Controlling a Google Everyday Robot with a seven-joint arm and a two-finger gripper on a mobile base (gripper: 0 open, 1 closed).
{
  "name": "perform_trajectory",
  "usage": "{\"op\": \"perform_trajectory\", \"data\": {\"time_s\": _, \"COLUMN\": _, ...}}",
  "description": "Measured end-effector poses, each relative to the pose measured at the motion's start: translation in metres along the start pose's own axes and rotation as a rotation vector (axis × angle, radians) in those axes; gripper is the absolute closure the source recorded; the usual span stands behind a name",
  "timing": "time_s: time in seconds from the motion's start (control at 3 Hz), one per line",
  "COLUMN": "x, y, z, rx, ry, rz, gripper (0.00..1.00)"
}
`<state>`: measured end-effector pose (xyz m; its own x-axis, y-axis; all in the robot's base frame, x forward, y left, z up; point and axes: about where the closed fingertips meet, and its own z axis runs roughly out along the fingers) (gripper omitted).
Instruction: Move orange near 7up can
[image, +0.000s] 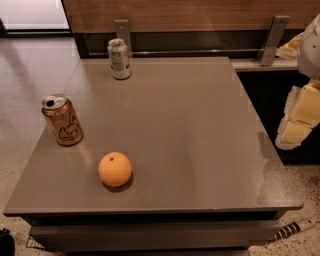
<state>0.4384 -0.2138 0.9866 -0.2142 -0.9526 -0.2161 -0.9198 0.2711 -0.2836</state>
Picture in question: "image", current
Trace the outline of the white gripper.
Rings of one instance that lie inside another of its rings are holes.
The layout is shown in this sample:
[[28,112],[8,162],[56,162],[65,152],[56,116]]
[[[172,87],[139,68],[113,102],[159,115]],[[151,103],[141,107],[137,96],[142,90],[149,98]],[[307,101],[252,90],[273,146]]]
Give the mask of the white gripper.
[[276,146],[282,150],[292,150],[300,146],[320,123],[320,81],[316,80],[320,79],[320,14],[303,34],[280,46],[276,56],[297,58],[299,72],[311,78],[302,88],[292,87],[277,130]]

